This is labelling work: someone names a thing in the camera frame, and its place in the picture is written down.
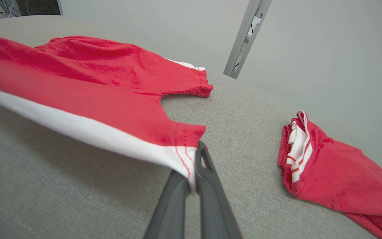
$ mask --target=gray fabric surface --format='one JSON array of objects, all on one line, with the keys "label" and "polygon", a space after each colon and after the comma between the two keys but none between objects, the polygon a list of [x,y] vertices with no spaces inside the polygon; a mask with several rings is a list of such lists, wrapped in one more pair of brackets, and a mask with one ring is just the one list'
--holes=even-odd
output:
[{"label": "gray fabric surface", "polygon": [[[1,37],[29,46],[68,35],[127,42],[64,17],[0,20]],[[374,238],[340,213],[296,200],[283,186],[277,164],[282,127],[298,108],[210,70],[208,80],[214,86],[209,98],[166,96],[162,105],[175,121],[207,126],[203,142],[245,239]],[[142,238],[169,171],[0,107],[0,238]],[[200,237],[199,210],[199,197],[190,196],[188,239]]]}]

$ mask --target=seam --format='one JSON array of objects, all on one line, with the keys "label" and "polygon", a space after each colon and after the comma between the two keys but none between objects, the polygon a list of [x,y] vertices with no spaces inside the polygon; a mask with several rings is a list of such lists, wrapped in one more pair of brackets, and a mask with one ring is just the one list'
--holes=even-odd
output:
[{"label": "seam", "polygon": [[202,88],[199,88],[197,91],[178,91],[178,92],[175,92],[175,93],[171,93],[171,94],[165,94],[165,95],[176,95],[176,94],[201,94],[201,92],[203,92],[203,89]]},{"label": "seam", "polygon": [[37,236],[38,238],[41,238],[41,235],[38,235],[36,233],[33,232],[33,230],[31,230],[29,227],[27,227],[26,225],[24,225],[21,221],[17,220],[17,218],[15,218],[13,215],[11,215],[9,212],[7,212],[6,210],[4,210],[4,208],[2,208],[0,206],[0,209],[6,213],[7,215],[9,215],[12,219],[14,219],[14,221],[18,222],[20,225],[22,225],[24,228],[26,228],[28,231],[30,231],[31,233],[33,233],[35,236]]},{"label": "seam", "polygon": [[188,166],[185,164],[185,161],[184,161],[184,159],[182,159],[182,157],[179,155],[179,153],[178,153],[178,145],[177,145],[177,143],[176,143],[176,136],[177,136],[177,129],[178,129],[178,125],[179,124],[177,124],[176,125],[176,128],[175,128],[175,137],[173,138],[173,140],[174,140],[174,143],[175,143],[175,150],[176,150],[176,154],[178,155],[178,157],[179,157],[179,159],[181,159],[181,162],[182,162],[182,164],[185,166],[185,168],[187,169],[187,172],[188,172],[188,176],[187,176],[187,179],[189,179],[190,178],[190,169],[188,168]]},{"label": "seam", "polygon": [[48,43],[50,43],[50,42],[56,42],[58,39],[60,39],[60,38],[53,38],[53,39],[51,39]]},{"label": "seam", "polygon": [[198,77],[200,79],[200,86],[201,86],[201,71],[198,71]]},{"label": "seam", "polygon": [[185,127],[184,127],[184,147],[185,147],[185,154],[187,155],[188,159],[192,162],[193,165],[195,165],[195,163],[192,161],[191,157],[188,155]]},{"label": "seam", "polygon": [[14,228],[14,230],[18,231],[21,235],[23,235],[25,238],[29,238],[28,236],[26,236],[24,233],[22,233],[21,231],[19,231],[17,228],[15,228],[11,223],[9,223],[7,220],[3,219],[1,216],[0,216],[0,219],[2,219],[2,221],[4,221],[6,224],[8,224],[10,227]]}]

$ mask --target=sleeve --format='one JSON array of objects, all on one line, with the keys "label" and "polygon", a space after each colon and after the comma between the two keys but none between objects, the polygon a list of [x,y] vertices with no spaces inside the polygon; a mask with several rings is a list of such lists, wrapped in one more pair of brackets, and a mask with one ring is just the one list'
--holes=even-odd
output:
[{"label": "sleeve", "polygon": [[84,36],[54,38],[36,49],[85,64],[104,82],[137,93],[194,94],[208,97],[204,67],[165,59],[136,45]]}]

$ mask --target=red garment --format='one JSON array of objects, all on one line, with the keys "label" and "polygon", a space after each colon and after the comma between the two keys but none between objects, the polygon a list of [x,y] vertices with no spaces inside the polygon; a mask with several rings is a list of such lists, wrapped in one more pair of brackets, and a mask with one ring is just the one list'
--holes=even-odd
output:
[{"label": "red garment", "polygon": [[167,94],[208,97],[204,68],[84,36],[35,48],[0,38],[0,104],[91,145],[166,165],[194,180],[206,127],[172,121]]},{"label": "red garment", "polygon": [[338,210],[382,238],[382,169],[360,149],[326,136],[299,111],[283,128],[278,163],[291,194]]}]

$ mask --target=red stitching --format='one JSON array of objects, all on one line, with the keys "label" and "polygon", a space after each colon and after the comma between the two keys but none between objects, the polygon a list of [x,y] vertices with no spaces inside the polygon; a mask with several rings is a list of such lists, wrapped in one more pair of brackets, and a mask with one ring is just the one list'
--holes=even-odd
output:
[{"label": "red stitching", "polygon": [[287,156],[287,159],[291,159],[291,160],[293,160],[294,162],[296,162],[296,159],[293,158],[293,157],[291,157],[291,156]]},{"label": "red stitching", "polygon": [[306,147],[304,148],[303,159],[298,163],[299,166],[303,163],[304,155],[306,154],[306,151],[307,151],[307,149],[309,148],[309,145],[310,145],[310,142],[308,142],[307,145],[306,145]]},{"label": "red stitching", "polygon": [[188,159],[190,159],[190,161],[192,162],[192,164],[195,165],[194,162],[192,161],[191,157],[188,155],[188,151],[187,151],[187,143],[186,143],[185,138],[186,138],[186,134],[185,134],[185,128],[184,128],[184,146],[185,146],[185,154],[187,155]]},{"label": "red stitching", "polygon": [[187,171],[188,171],[187,179],[189,179],[189,178],[190,178],[190,169],[189,169],[188,166],[185,164],[184,159],[182,159],[182,157],[181,157],[181,156],[179,155],[179,153],[178,153],[178,147],[177,147],[177,144],[176,144],[176,135],[177,135],[177,134],[175,134],[175,138],[173,138],[174,143],[175,143],[176,154],[179,156],[179,159],[181,159],[182,164],[183,164],[183,165],[185,166],[185,168],[187,169]]},{"label": "red stitching", "polygon": [[198,78],[199,78],[199,80],[200,80],[200,86],[201,86],[201,72],[200,71],[198,71]]}]

